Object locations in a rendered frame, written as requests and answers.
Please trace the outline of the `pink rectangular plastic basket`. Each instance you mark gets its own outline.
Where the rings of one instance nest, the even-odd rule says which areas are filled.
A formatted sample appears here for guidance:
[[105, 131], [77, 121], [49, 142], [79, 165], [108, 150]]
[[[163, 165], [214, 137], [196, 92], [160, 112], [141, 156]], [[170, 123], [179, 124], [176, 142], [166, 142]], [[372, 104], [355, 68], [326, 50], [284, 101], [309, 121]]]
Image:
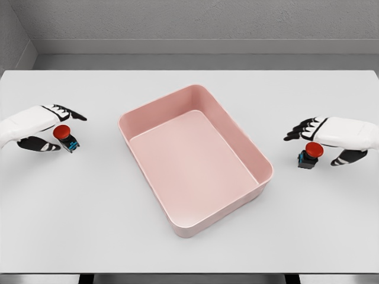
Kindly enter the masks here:
[[183, 238], [255, 199], [274, 173], [201, 85], [124, 113], [118, 127], [171, 227]]

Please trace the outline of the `red-button industrial switch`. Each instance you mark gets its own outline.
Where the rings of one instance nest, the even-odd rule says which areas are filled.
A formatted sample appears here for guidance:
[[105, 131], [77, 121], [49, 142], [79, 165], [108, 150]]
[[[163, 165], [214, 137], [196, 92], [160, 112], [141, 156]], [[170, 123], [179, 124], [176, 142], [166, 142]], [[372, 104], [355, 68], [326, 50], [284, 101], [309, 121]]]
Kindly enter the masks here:
[[323, 155], [324, 149], [321, 144], [309, 142], [305, 149], [298, 155], [298, 167], [312, 169], [318, 162], [318, 158]]
[[58, 125], [53, 130], [53, 136], [58, 139], [61, 145], [70, 153], [73, 153], [80, 144], [77, 139], [70, 133], [70, 127], [67, 125]]

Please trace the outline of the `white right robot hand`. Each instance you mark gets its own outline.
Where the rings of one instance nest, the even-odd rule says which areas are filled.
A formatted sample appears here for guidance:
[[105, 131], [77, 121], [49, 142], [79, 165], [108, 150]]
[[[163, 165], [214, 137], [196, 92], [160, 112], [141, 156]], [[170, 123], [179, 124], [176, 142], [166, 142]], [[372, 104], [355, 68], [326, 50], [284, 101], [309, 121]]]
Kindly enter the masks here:
[[370, 149], [379, 151], [379, 125], [339, 117], [308, 118], [284, 137], [285, 141], [304, 139], [343, 151], [331, 161], [332, 166], [354, 163]]

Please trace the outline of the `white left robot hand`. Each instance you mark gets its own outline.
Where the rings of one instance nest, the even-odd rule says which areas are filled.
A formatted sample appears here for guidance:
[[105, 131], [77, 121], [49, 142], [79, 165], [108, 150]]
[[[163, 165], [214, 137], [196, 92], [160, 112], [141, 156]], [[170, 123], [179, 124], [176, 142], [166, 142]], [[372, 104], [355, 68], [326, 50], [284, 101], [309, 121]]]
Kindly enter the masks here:
[[35, 135], [68, 119], [86, 121], [83, 115], [61, 105], [37, 105], [0, 121], [0, 149], [15, 141], [22, 149], [48, 152], [58, 151], [60, 146]]

